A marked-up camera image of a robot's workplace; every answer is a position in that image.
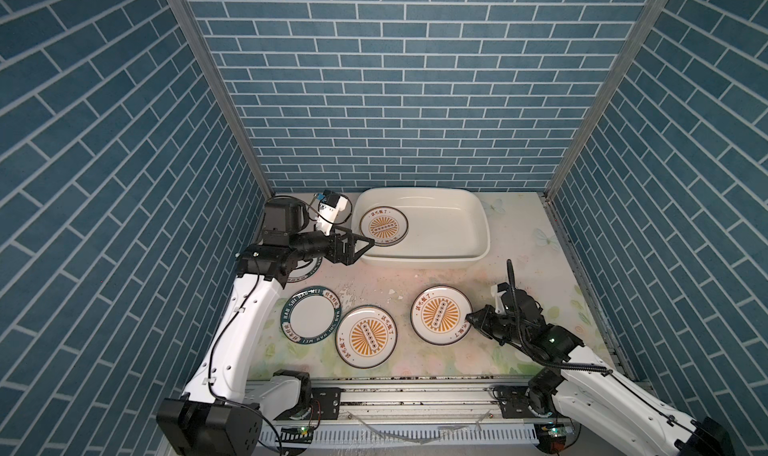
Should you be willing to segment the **orange sunburst plate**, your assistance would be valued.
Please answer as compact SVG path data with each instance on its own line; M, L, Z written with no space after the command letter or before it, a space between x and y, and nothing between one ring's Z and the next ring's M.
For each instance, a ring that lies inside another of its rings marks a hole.
M410 322L416 335L435 346L449 346L464 339L471 329L466 316L472 312L468 297L450 286L435 286L414 300Z
M379 247L399 244L408 234L409 222L400 210L379 206L367 211L360 219L360 231Z
M384 309L364 305L341 320L335 337L340 358L356 369L372 369L385 363L398 341L394 318Z

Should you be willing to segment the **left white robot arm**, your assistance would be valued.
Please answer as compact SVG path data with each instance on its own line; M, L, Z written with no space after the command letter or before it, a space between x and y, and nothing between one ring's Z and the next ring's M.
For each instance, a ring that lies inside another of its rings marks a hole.
M315 258L350 266L374 241L347 228L329 233L267 231L243 250L228 305L210 348L178 398L164 399L156 421L178 455L250 455L261 430L311 406L305 372L279 371L254 394L246 385L255 345L288 278Z

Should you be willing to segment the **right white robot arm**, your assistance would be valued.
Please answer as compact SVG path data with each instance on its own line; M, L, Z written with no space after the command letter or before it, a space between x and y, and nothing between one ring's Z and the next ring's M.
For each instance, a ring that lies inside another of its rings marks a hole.
M526 391L532 414L569 418L626 455L734 454L722 425L675 409L612 369L577 335L547 322L525 291L501 283L498 294L495 305L465 319L540 365Z

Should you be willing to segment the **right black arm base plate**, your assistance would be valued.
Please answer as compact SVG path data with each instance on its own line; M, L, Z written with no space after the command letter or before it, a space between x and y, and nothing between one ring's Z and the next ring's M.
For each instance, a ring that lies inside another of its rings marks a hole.
M534 418L527 386L497 385L490 389L503 419Z

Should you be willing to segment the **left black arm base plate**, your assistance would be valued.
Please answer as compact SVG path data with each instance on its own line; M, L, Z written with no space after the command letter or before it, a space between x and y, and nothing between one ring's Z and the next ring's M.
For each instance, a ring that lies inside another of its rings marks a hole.
M316 423L337 420L341 405L342 389L339 387L313 388L308 406L299 413L300 420L312 419Z

